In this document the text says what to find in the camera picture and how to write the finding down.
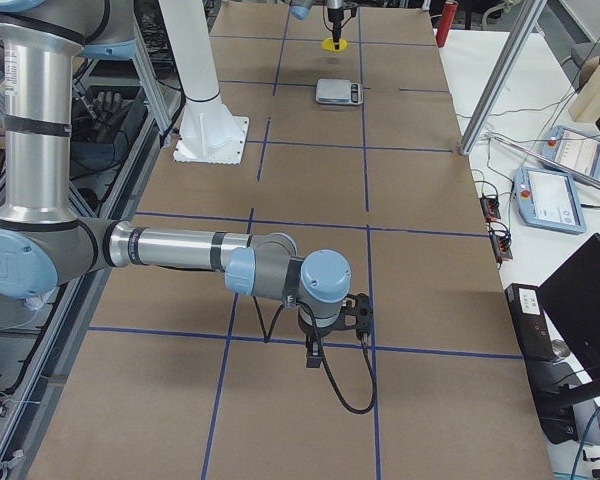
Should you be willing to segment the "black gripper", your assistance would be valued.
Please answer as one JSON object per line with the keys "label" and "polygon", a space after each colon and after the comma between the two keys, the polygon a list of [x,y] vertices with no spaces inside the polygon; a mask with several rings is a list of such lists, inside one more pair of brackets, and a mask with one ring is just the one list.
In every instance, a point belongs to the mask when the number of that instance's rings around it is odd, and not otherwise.
{"label": "black gripper", "polygon": [[305,334],[306,367],[317,369],[320,367],[320,344],[323,338],[330,334],[330,328],[314,327],[304,319],[299,319],[298,325]]}
{"label": "black gripper", "polygon": [[340,44],[341,22],[344,19],[344,1],[326,0],[327,15],[332,23],[332,40],[334,45]]}

